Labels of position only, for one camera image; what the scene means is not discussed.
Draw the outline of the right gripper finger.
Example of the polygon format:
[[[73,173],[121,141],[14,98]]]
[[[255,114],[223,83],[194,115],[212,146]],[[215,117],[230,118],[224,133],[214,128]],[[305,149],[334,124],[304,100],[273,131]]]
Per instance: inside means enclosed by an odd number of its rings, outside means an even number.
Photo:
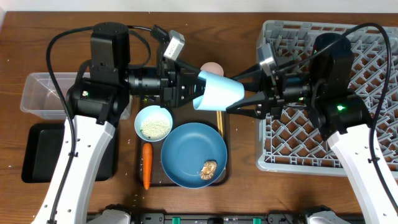
[[[249,98],[244,98],[226,108],[228,114],[238,114],[248,117],[263,117],[264,112],[260,106],[264,102],[264,92],[260,91]],[[245,106],[255,106],[254,109],[244,109]]]
[[[243,79],[251,78],[251,82],[243,82]],[[231,77],[232,80],[243,84],[245,90],[263,90],[264,84],[264,71],[262,68],[255,64],[238,75]]]

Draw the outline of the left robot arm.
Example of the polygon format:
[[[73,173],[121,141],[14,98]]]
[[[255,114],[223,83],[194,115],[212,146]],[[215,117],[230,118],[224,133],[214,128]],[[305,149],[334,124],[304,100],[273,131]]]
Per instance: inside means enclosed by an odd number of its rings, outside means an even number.
[[[175,30],[151,27],[157,65],[133,65],[129,38],[138,29],[117,22],[89,27],[91,58],[59,95],[67,116],[63,143],[36,223],[86,222],[100,162],[131,96],[156,96],[161,107],[177,108],[203,94],[199,69],[178,57],[185,38]]]

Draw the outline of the light blue rice bowl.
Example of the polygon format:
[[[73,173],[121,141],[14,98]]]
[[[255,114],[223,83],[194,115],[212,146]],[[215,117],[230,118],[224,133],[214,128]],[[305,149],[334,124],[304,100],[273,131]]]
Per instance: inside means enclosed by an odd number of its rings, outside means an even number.
[[[173,126],[170,112],[160,106],[147,106],[138,112],[134,128],[137,135],[145,141],[156,142],[164,139]]]

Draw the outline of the light blue plastic cup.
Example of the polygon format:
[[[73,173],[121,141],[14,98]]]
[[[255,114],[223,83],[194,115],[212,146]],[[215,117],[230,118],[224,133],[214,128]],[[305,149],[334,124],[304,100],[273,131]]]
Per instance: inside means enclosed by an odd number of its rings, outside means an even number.
[[[195,110],[226,111],[244,98],[244,86],[240,82],[203,70],[198,79],[205,81],[205,88],[204,94],[193,100]]]

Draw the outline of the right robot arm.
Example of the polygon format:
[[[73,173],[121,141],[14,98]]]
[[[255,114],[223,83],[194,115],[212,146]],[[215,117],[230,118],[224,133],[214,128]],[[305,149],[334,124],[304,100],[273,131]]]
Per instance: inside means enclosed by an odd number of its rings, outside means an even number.
[[[288,104],[304,104],[313,127],[342,164],[366,223],[396,223],[397,182],[380,152],[375,117],[349,89],[353,60],[345,36],[325,33],[315,39],[309,71],[293,73],[293,61],[280,64],[272,44],[261,42],[257,63],[239,75],[252,78],[244,84],[252,96],[226,111],[256,119],[280,118]]]

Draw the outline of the pink plastic cup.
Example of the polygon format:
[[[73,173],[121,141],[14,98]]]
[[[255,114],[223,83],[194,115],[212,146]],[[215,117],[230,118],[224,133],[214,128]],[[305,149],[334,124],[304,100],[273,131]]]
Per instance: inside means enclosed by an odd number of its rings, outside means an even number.
[[[220,64],[216,63],[216,62],[204,63],[201,66],[200,69],[204,70],[204,71],[207,71],[207,72],[210,72],[210,73],[217,74],[217,75],[222,76],[222,77],[224,76],[223,67]]]

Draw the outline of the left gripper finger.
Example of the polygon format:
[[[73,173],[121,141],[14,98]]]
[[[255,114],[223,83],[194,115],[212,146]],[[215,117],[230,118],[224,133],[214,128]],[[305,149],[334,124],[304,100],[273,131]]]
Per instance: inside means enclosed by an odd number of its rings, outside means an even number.
[[[181,107],[205,92],[206,81],[195,76],[178,76],[177,107]]]
[[[180,67],[187,69],[190,72],[197,73],[199,74],[201,72],[201,69],[198,67],[195,67],[187,62],[184,62],[183,60],[176,59],[175,63],[177,63]]]

